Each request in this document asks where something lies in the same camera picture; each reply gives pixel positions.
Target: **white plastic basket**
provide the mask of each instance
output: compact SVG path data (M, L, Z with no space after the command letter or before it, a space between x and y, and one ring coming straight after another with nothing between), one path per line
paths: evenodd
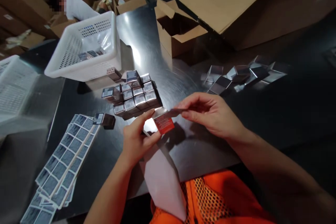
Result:
M95 50L102 43L106 54L79 61L79 53ZM110 11L66 27L44 74L85 82L106 75L111 67L121 70L116 17Z
M38 74L18 55L0 61L0 126L14 122L26 103Z

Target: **unfolded box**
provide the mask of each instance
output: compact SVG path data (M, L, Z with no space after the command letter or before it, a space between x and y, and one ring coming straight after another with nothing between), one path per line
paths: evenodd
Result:
M155 9L160 42L171 57L192 49L196 38L207 33L192 17L179 9L175 0L157 0Z
M146 4L146 0L113 0L114 12L116 15L135 10Z

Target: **metal table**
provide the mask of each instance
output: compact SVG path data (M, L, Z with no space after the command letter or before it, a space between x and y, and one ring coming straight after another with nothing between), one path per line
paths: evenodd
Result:
M201 75L206 73L210 65L224 65L228 70L233 66L233 62L237 63L232 58L238 57L237 54L241 54L239 59L243 61L239 63L248 63L263 50L270 55L277 55L287 45L283 44L277 48L273 46L268 49L264 47L260 51L253 48L249 53L243 51L236 54L222 45L216 36L208 34L198 39L193 52L172 59L160 44L153 7L144 6L117 16L117 26L119 36L124 42L122 44L123 71L136 69L141 75L149 73L156 82L163 106L167 109L195 91L206 90L206 86L201 81ZM315 78L310 79L309 85L316 84L326 75L331 77L332 81L335 80L335 73L331 69L325 70L327 63L322 64L322 68L316 69ZM325 110L334 97L329 97L326 103L321 103L320 96L308 92L306 79L302 77L304 71L300 72L299 66L300 64L294 62L293 74L273 83L263 91L244 90L226 99L246 127L279 149L334 132L335 116L332 116L329 121L324 121L323 124L318 117L307 117L310 115L310 110L306 110L305 107L312 107L313 100L318 102L319 109ZM112 105L100 98L102 89L112 85L111 80L101 78L87 83L91 91L83 83L79 84L69 79L65 81L45 159L58 145L75 113L88 116L98 112L113 114ZM89 210L122 151L123 127L133 120L124 121L117 117L114 130L99 132L78 176L73 201L69 207L56 213L56 220ZM181 181L240 162L225 141L212 136L204 127L192 124L180 116L175 118L174 123L175 129L164 135L159 145L169 152ZM128 197L146 192L147 188L140 167L136 166L132 172Z

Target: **orange mesh vest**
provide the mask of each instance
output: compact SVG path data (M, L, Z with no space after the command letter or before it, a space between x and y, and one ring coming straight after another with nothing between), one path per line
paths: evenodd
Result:
M231 171L225 170L181 183L187 202L187 224L271 224L251 190ZM181 224L175 216L151 202L151 224Z

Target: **open cardboard box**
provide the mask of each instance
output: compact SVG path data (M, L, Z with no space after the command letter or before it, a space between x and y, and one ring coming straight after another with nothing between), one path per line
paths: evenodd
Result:
M189 51L194 47L196 38L207 33L192 17L179 9L175 0L157 0L154 10L160 42L171 57Z
M180 0L236 50L309 26L336 0Z
M125 3L119 5L119 1L113 0L114 13L116 15L135 10L147 4L146 0L123 0Z
M17 54L20 55L27 51L28 49L37 46L43 42L45 37L38 35L37 33L31 32L20 45L17 45L11 49L6 49L6 44L0 45L0 59L7 58L8 56Z
M73 23L76 23L76 20L68 20L66 15L62 13L53 16L49 21L49 26L51 30L57 35L57 37L60 38L63 34L64 29Z

